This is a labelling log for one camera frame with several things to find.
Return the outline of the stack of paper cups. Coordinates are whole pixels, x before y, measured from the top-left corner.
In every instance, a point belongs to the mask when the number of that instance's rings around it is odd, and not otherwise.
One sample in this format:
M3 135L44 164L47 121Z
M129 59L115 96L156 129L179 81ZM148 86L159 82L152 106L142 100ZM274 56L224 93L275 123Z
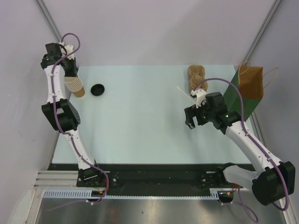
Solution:
M64 77L64 84L67 89L76 97L81 98L85 95L85 89L79 76Z

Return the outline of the black plastic cup lid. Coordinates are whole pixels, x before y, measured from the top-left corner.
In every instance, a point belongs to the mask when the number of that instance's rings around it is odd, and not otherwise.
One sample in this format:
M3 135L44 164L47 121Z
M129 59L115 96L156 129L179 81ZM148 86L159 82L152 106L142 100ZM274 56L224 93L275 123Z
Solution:
M105 87L102 84L95 84L91 87L91 94L94 96L100 96L104 93Z

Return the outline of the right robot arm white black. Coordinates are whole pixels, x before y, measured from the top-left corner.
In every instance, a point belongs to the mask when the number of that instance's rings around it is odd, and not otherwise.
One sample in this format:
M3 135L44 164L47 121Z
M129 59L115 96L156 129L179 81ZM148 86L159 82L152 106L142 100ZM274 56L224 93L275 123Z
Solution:
M253 192L262 205L269 205L294 193L295 167L291 162L282 162L271 153L252 133L236 111L228 111L224 97L219 92L206 93L199 89L191 91L196 104L187 107L185 124L190 129L211 122L217 130L230 138L249 159L254 171L233 163L219 168L215 181L220 187L235 183Z

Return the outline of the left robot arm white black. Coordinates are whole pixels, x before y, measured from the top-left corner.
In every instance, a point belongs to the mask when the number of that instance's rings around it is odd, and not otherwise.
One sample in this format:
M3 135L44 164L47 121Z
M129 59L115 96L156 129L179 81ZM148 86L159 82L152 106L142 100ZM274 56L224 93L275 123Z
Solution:
M53 129L67 139L76 156L77 187L103 187L107 179L82 143L78 131L81 122L79 112L65 92L68 89L76 97L85 94L78 77L74 47L64 42L49 43L45 47L47 53L42 58L41 67L47 77L48 98L46 104L42 105L42 112Z

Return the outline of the white wrapped straw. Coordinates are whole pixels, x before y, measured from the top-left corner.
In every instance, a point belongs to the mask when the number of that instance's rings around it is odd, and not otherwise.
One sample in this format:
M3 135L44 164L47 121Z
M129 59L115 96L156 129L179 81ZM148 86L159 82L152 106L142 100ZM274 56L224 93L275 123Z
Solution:
M181 88L179 88L178 86L176 86L176 88L185 96L187 97L193 104L196 104L196 102L193 100L193 98L191 96L189 96L187 93L185 93Z

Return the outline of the brown pulp cup carrier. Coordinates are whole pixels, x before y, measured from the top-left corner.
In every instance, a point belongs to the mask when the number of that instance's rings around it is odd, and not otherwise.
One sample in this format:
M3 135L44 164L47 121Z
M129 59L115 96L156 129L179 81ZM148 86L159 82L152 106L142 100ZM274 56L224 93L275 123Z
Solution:
M189 80L189 92L191 92L198 83L205 80L205 68L202 65L190 65L187 70Z

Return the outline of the green brown paper bag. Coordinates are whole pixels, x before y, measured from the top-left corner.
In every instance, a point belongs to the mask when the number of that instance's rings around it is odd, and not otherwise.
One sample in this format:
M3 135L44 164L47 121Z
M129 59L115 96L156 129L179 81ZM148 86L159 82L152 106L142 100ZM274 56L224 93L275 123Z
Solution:
M228 110L243 112L247 121L261 102L265 88L279 72L280 68L264 72L263 67L251 66L250 61L242 62L231 80L234 86L229 85L223 96Z

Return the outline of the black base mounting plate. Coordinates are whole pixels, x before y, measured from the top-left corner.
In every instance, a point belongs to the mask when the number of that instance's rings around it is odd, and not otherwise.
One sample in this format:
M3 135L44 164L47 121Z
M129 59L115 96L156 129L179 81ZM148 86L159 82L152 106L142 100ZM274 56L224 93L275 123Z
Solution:
M223 182L219 178L220 164L99 164L100 171L107 179L103 187L79 187L107 194L145 194L155 196L193 196L211 188L232 189L239 186ZM235 164L240 168L254 171L250 164ZM78 171L77 164L55 164L49 171Z

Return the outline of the left aluminium frame post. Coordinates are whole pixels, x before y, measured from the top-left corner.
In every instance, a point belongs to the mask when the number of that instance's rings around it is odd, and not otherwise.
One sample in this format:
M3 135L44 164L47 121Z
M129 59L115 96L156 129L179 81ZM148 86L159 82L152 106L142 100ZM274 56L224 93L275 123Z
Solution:
M46 6L45 2L43 0L34 0L37 8L39 9L42 17L44 18L48 28L50 29L52 35L54 36L55 40L57 42L61 41L61 33L48 9L48 7Z

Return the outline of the aluminium frame post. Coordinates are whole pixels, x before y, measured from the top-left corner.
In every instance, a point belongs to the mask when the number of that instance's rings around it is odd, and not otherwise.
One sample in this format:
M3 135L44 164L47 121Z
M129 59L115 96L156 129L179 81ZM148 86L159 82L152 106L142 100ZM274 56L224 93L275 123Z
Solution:
M279 11L281 5L283 4L284 0L275 0L271 5L264 21L260 29L258 30L252 44L250 45L247 53L245 54L243 61L250 61L258 48L259 43L263 39L263 36L266 34L267 29L269 28L270 24L272 23L273 19L275 18L277 12Z
M52 35L54 36L55 40L57 42L61 41L61 33L48 9L48 7L46 6L45 2L43 0L34 0L37 8L39 9L42 17L44 18L48 28L50 29Z

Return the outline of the aluminium rail bottom left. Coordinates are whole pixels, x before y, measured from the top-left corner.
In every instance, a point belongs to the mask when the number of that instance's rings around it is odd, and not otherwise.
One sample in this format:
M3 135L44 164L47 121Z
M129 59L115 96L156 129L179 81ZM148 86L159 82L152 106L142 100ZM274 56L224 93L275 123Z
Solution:
M39 171L34 184L35 189L74 189L78 171Z

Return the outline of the right aluminium frame post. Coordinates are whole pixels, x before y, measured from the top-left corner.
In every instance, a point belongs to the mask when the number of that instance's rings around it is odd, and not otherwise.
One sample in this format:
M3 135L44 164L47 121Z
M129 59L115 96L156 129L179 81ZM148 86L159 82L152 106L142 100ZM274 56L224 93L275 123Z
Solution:
M267 29L269 28L270 24L272 23L273 19L275 18L277 12L279 11L281 5L283 4L284 0L275 0L271 5L264 21L260 29L258 30L252 44L250 45L247 53L245 54L243 61L250 61L258 48L259 43L263 39L263 36L266 34Z

